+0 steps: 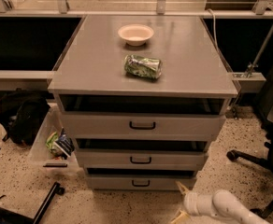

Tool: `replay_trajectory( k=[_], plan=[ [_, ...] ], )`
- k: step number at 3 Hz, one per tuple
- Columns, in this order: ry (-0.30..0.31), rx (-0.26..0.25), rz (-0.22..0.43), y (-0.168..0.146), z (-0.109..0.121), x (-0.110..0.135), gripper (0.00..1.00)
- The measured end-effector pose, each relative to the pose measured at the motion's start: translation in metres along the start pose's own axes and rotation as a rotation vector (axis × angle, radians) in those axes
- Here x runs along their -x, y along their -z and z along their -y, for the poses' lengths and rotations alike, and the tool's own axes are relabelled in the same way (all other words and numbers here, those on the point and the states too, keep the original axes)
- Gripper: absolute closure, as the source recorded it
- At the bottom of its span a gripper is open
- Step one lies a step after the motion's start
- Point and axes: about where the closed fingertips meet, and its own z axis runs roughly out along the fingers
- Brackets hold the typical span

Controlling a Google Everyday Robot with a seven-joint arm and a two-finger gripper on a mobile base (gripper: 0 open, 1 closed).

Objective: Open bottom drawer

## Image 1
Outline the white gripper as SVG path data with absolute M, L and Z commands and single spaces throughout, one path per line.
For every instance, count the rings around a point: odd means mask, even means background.
M 187 224 L 187 221 L 191 216 L 208 216 L 211 217 L 214 214 L 214 208 L 211 195 L 199 194 L 197 192 L 190 191 L 179 181 L 176 182 L 180 193 L 185 195 L 184 207 L 185 211 L 179 209 L 174 217 L 170 220 L 170 224 Z

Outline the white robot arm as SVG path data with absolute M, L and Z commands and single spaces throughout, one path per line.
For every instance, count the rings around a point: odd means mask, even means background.
M 189 190 L 179 181 L 176 184 L 183 196 L 183 203 L 170 224 L 184 224 L 190 217 L 211 217 L 223 224 L 270 224 L 245 207 L 228 190 L 200 194 Z

